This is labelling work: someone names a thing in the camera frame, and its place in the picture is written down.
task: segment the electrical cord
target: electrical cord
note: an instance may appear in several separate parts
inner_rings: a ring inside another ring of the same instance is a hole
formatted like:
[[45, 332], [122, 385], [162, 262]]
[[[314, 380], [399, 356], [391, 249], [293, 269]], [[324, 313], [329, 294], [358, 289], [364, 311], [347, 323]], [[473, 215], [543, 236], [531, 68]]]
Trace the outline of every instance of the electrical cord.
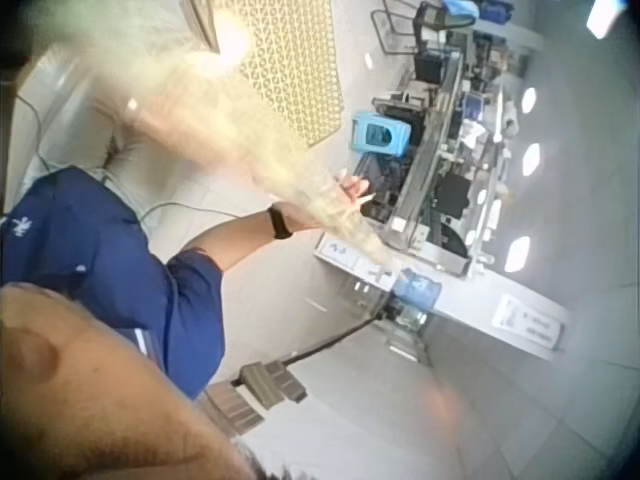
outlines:
[[234, 215], [233, 213], [229, 213], [229, 212], [224, 212], [222, 210], [216, 210], [215, 208], [194, 207], [193, 205], [186, 205], [186, 204], [180, 203], [180, 202], [162, 202], [162, 203], [159, 203], [159, 204], [151, 207], [149, 210], [147, 210], [147, 212], [144, 215], [142, 215], [142, 217], [140, 217], [139, 222], [140, 223], [144, 222], [144, 220], [149, 215], [151, 215], [153, 212], [155, 212], [156, 210], [159, 210], [161, 208], [165, 208], [165, 207], [183, 207], [183, 208], [188, 208], [189, 210], [194, 210], [196, 212], [218, 213], [218, 214], [224, 215], [226, 217], [240, 218], [238, 215]]
[[[17, 95], [17, 98], [29, 109], [31, 110], [31, 112], [33, 113], [35, 119], [36, 119], [36, 140], [37, 140], [37, 145], [36, 145], [36, 156], [38, 157], [38, 160], [40, 160], [40, 162], [42, 163], [42, 166], [45, 168], [45, 170], [47, 171], [47, 174], [52, 173], [52, 166], [55, 168], [64, 168], [66, 165], [57, 165], [57, 164], [53, 164], [48, 162], [47, 160], [44, 159], [44, 157], [40, 154], [40, 145], [42, 143], [42, 120], [40, 119], [40, 114], [38, 113], [38, 110], [33, 106], [32, 103], [30, 103], [28, 100], [26, 100], [24, 97], [22, 97], [21, 95]], [[126, 192], [126, 189], [122, 188], [122, 186], [119, 184], [119, 181], [117, 181], [115, 179], [115, 176], [109, 172], [108, 170], [106, 170], [105, 168], [98, 168], [99, 171], [102, 172], [103, 174], [103, 179], [102, 179], [102, 184], [104, 185], [104, 181], [105, 179], [109, 179], [111, 182], [113, 182], [122, 192], [122, 194], [127, 197], [127, 200], [130, 203], [135, 203], [138, 205], [138, 207], [142, 207], [138, 202], [134, 201]], [[238, 215], [234, 215], [233, 213], [229, 213], [229, 212], [224, 212], [222, 210], [217, 210], [215, 208], [204, 208], [204, 207], [196, 207], [193, 205], [187, 205], [186, 203], [181, 203], [181, 202], [176, 202], [176, 201], [170, 201], [170, 202], [162, 202], [159, 203], [157, 205], [154, 205], [153, 207], [151, 207], [149, 210], [147, 210], [139, 219], [138, 219], [138, 223], [142, 224], [149, 215], [151, 215], [152, 213], [154, 213], [155, 211], [161, 209], [161, 208], [165, 208], [165, 207], [182, 207], [182, 208], [186, 208], [189, 210], [193, 210], [196, 212], [205, 212], [205, 213], [217, 213], [220, 215], [225, 215], [227, 217], [230, 218], [240, 218]], [[7, 217], [7, 213], [3, 213], [2, 214], [2, 219]]]
[[31, 112], [35, 116], [35, 119], [36, 119], [36, 141], [37, 141], [36, 157], [38, 157], [38, 160], [40, 160], [40, 162], [42, 163], [42, 166], [45, 168], [47, 173], [51, 173], [51, 167], [49, 166], [47, 161], [40, 154], [40, 144], [42, 143], [42, 121], [40, 120], [40, 115], [38, 114], [38, 110], [36, 110], [36, 107], [34, 107], [22, 95], [18, 94], [18, 95], [16, 95], [16, 97], [18, 98], [18, 100], [20, 100], [22, 103], [24, 103], [25, 107], [27, 107], [29, 110], [31, 110]]

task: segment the white counter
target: white counter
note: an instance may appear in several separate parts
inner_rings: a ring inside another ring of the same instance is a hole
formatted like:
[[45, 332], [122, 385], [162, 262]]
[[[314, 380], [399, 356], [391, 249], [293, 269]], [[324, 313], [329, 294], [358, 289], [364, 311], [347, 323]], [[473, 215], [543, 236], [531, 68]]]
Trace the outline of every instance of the white counter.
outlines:
[[[433, 313], [462, 322], [546, 360], [553, 358], [554, 350], [544, 345], [557, 344], [559, 335], [570, 326], [571, 319], [565, 308], [495, 272], [485, 271], [471, 278], [457, 278], [392, 251], [393, 273], [378, 278], [380, 267], [372, 264], [354, 247], [328, 234], [318, 243], [315, 254], [386, 292], [392, 290], [400, 270], [410, 267], [442, 285]], [[551, 325], [551, 340], [531, 340], [522, 332], [522, 328], [516, 328], [517, 325], [511, 329], [505, 328], [506, 325], [497, 326], [500, 323], [498, 317], [504, 312], [507, 302], [524, 312], [525, 318], [534, 314], [538, 317], [535, 320], [541, 319], [543, 323]]]

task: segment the hand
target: hand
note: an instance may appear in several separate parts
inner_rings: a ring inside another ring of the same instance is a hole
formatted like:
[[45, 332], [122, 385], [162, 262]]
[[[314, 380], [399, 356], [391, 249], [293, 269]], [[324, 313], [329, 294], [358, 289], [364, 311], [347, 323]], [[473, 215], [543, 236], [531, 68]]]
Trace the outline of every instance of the hand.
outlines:
[[[371, 194], [363, 197], [365, 192], [369, 189], [369, 181], [363, 180], [362, 177], [347, 176], [346, 169], [343, 169], [340, 172], [339, 176], [336, 177], [336, 181], [347, 194], [347, 197], [349, 197], [349, 201], [351, 203], [350, 208], [353, 211], [360, 210], [362, 205], [372, 200], [375, 196], [375, 194]], [[291, 203], [278, 202], [274, 204], [274, 207], [280, 210], [284, 216], [287, 229], [289, 229], [291, 233], [321, 227], [321, 225], [312, 217]]]

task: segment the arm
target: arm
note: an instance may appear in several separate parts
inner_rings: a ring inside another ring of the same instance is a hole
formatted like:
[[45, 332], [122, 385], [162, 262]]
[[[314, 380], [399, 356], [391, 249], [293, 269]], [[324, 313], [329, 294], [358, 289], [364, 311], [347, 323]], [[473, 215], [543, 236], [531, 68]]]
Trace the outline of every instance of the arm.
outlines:
[[[290, 232], [304, 230], [285, 215]], [[212, 227], [191, 240], [183, 250], [202, 250], [223, 272], [229, 271], [258, 249], [274, 241], [269, 213], [258, 212]]]
[[[352, 203], [354, 210], [371, 200], [373, 195], [360, 198], [369, 188], [369, 182], [360, 177], [344, 179], [346, 172], [338, 179]], [[291, 233], [317, 228], [313, 219], [307, 217], [294, 205], [280, 202], [274, 205], [284, 218]], [[274, 241], [274, 228], [269, 212], [258, 212], [247, 217], [216, 225], [198, 235], [183, 248], [198, 249], [207, 255], [222, 272], [227, 272], [256, 250]]]

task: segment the black cable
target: black cable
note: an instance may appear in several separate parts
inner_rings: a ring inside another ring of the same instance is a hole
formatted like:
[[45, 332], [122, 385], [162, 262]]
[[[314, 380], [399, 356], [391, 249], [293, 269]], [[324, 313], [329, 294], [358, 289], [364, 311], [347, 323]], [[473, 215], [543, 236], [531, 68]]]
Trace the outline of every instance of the black cable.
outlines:
[[40, 144], [42, 143], [42, 121], [40, 120], [40, 114], [38, 113], [38, 110], [36, 110], [36, 107], [34, 107], [29, 101], [27, 101], [22, 95], [16, 95], [16, 97], [22, 102], [24, 103], [24, 105], [31, 110], [31, 112], [33, 113], [33, 115], [36, 118], [36, 137], [37, 137], [37, 146], [36, 146], [36, 157], [38, 157], [38, 160], [40, 160], [40, 162], [42, 163], [42, 165], [44, 166], [45, 170], [47, 171], [47, 173], [51, 173], [51, 167], [49, 166], [49, 164], [47, 163], [47, 161], [42, 157], [42, 155], [40, 154]]
[[144, 222], [145, 219], [149, 215], [151, 215], [156, 210], [159, 210], [159, 209], [164, 208], [164, 207], [183, 207], [183, 208], [187, 208], [189, 210], [194, 210], [196, 212], [218, 213], [220, 215], [225, 215], [225, 216], [231, 217], [231, 218], [240, 218], [238, 215], [234, 215], [233, 213], [229, 213], [229, 212], [224, 212], [222, 210], [216, 210], [215, 208], [194, 207], [193, 205], [187, 205], [187, 204], [180, 203], [180, 202], [163, 202], [163, 203], [159, 203], [158, 205], [155, 205], [155, 206], [151, 207], [149, 210], [147, 210], [147, 212], [144, 215], [142, 215], [142, 217], [140, 217], [139, 222], [140, 223]]

